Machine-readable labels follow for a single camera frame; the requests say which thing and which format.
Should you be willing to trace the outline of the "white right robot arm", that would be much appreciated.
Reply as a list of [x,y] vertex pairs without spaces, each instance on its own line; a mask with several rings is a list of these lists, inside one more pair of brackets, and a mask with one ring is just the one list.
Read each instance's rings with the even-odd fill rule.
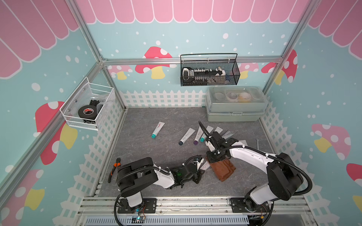
[[313,188],[308,174],[297,167],[286,153],[267,153],[232,137],[225,139],[218,132],[207,135],[205,143],[209,148],[206,153],[209,164],[235,158],[257,167],[267,175],[267,183],[254,187],[244,196],[243,203],[249,212],[255,212],[271,201],[288,201],[292,196],[307,194]]

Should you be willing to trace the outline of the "white R&O tube red scribble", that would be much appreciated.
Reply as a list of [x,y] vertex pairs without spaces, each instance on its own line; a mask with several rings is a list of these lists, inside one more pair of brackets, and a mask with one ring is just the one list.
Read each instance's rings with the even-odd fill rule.
[[214,130],[214,132],[218,132],[219,134],[221,134],[223,131],[223,129],[221,129],[220,127],[216,127],[216,129]]

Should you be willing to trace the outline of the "silver purple Protetix toothpaste tube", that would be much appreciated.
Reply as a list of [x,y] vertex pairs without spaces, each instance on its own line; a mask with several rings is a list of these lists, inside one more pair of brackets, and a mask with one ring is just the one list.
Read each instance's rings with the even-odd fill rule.
[[232,137],[234,135],[234,132],[230,131],[230,130],[227,130],[223,135],[222,135],[222,138],[224,139],[228,139],[230,137]]

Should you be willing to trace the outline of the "white dark cap toothpaste tube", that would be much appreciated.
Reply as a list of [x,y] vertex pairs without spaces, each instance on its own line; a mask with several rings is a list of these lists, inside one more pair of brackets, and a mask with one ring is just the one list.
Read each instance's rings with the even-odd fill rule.
[[185,141],[186,141],[194,132],[195,132],[194,129],[189,128],[189,129],[187,130],[187,132],[184,134],[184,136],[181,138],[181,140],[179,141],[179,145],[182,146],[182,145],[185,143]]

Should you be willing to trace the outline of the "white R&O purple cap tube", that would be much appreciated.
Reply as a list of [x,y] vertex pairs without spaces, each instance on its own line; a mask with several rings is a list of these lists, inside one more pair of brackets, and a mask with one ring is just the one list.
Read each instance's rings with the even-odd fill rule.
[[202,135],[203,135],[203,130],[202,130],[202,128],[201,128],[201,127],[199,127],[199,128],[198,128],[198,131],[197,131],[197,133],[196,133],[196,136],[195,136],[194,142],[193,142],[193,144],[194,144],[194,145],[197,145],[197,144],[199,143],[199,141],[200,141],[200,139],[201,139]]

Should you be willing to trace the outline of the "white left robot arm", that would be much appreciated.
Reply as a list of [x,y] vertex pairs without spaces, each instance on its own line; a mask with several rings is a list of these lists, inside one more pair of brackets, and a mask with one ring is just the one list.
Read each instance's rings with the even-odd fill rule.
[[134,210],[143,207],[141,191],[151,185],[170,190],[179,186],[183,187],[190,181],[198,184],[203,175],[200,169],[203,163],[204,158],[196,155],[190,157],[181,166],[163,169],[156,166],[150,157],[126,165],[121,165],[120,158],[117,158],[113,170],[117,173],[116,184],[120,196]]

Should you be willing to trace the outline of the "brown cloth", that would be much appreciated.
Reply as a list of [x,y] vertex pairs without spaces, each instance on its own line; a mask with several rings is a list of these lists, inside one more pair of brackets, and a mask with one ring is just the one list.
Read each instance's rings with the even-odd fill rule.
[[211,168],[213,169],[216,177],[224,182],[228,179],[235,171],[236,167],[229,159],[224,159],[222,161],[209,163]]

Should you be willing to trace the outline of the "white green cap toothpaste tube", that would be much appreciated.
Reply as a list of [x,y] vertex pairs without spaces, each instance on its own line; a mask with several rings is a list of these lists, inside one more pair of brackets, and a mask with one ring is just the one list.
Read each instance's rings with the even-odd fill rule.
[[[213,129],[214,129],[214,128],[211,127],[211,126],[207,126],[207,128],[206,128],[206,130],[207,130],[207,132],[208,132],[209,134],[211,134],[211,132],[213,131]],[[205,133],[203,133],[203,135],[202,135],[201,138],[200,138],[200,142],[204,142],[207,137],[208,137],[208,135],[205,134]]]

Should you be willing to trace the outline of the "white pink cap toothpaste tube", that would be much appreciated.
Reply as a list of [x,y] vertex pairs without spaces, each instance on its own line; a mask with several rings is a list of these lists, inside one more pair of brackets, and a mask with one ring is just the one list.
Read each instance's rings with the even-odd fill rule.
[[205,161],[203,165],[200,167],[200,170],[206,171],[210,167],[210,164],[208,161]]

